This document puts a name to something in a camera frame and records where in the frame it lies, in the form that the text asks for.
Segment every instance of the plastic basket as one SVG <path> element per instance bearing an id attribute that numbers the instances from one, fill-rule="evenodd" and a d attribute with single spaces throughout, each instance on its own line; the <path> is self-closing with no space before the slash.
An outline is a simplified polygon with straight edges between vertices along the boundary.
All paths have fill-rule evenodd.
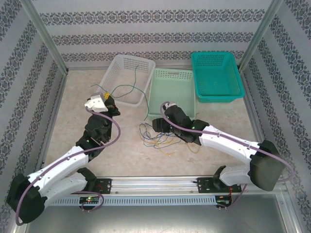
<path id="1" fill-rule="evenodd" d="M 135 87 L 146 93 L 155 66 L 156 63 L 154 61 L 119 54 L 112 60 L 100 83 L 100 86 L 107 92 L 111 93 L 119 85 L 134 85 L 136 70 Z M 97 92 L 104 92 L 103 89 L 99 87 Z M 131 86 L 118 87 L 112 93 L 116 103 L 122 103 L 135 107 L 139 106 L 144 98 L 144 95 L 141 91 L 135 88 L 131 92 L 132 89 L 133 88 Z"/>
<path id="2" fill-rule="evenodd" d="M 195 89 L 191 70 L 155 69 L 148 99 L 150 120 L 162 118 L 160 106 L 165 101 L 176 103 L 186 115 L 195 119 Z"/>
<path id="3" fill-rule="evenodd" d="M 232 102 L 244 96 L 232 53 L 194 52 L 191 60 L 199 102 Z"/>

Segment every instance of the damask wallpaper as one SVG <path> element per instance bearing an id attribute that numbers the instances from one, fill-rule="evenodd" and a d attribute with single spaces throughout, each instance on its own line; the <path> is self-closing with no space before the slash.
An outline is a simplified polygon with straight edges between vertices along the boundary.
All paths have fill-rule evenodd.
<path id="1" fill-rule="evenodd" d="M 69 68 L 107 67 L 117 54 L 190 65 L 194 51 L 239 61 L 271 0 L 34 0 Z"/>
<path id="2" fill-rule="evenodd" d="M 311 7 L 285 0 L 244 75 L 266 139 L 294 170 L 287 184 L 303 232 L 311 232 Z"/>
<path id="3" fill-rule="evenodd" d="M 18 0 L 0 0 L 0 233 L 13 216 L 12 178 L 36 167 L 62 81 Z"/>

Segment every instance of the green basket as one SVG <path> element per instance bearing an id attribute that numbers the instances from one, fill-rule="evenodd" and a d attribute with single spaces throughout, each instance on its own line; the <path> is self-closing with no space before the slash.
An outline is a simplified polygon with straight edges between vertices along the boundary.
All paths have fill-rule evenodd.
<path id="1" fill-rule="evenodd" d="M 191 60 L 199 102 L 232 102 L 244 96 L 232 53 L 194 52 Z"/>
<path id="2" fill-rule="evenodd" d="M 195 88 L 191 70 L 155 68 L 148 99 L 150 120 L 162 118 L 160 106 L 166 101 L 176 103 L 190 119 L 195 119 Z"/>

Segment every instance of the marble floor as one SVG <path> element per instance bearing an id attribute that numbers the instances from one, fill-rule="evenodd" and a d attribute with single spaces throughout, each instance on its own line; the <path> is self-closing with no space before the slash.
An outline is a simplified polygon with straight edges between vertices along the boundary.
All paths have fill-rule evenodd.
<path id="1" fill-rule="evenodd" d="M 45 165 L 66 153 L 79 140 L 90 114 L 84 103 L 97 87 L 105 70 L 70 71 L 57 115 Z M 121 127 L 119 141 L 104 149 L 86 165 L 96 176 L 179 176 L 212 175 L 219 166 L 236 166 L 239 160 L 213 148 L 201 147 L 198 153 L 180 142 L 164 148 L 166 155 L 152 147 L 145 147 L 139 134 L 139 125 L 146 115 L 146 102 L 139 107 L 118 105 L 121 116 L 114 119 Z M 197 119 L 207 121 L 216 128 L 237 137 L 255 140 L 243 99 L 232 103 L 196 102 Z M 112 138 L 117 135 L 115 126 Z M 193 151 L 199 146 L 189 145 Z"/>

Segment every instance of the white plastic basket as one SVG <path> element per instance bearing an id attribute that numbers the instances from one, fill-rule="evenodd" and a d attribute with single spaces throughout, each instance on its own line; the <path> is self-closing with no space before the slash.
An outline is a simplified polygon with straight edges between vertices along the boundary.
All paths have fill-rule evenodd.
<path id="1" fill-rule="evenodd" d="M 119 54 L 115 56 L 106 71 L 100 86 L 111 93 L 119 85 L 134 85 L 135 69 L 136 69 L 136 83 L 135 87 L 146 93 L 152 74 L 154 72 L 156 63 L 154 61 Z M 104 92 L 98 87 L 97 92 Z M 129 93 L 133 88 L 131 86 L 120 86 L 113 93 L 116 103 L 122 103 L 129 106 L 137 107 L 141 104 L 144 94 L 135 89 Z"/>

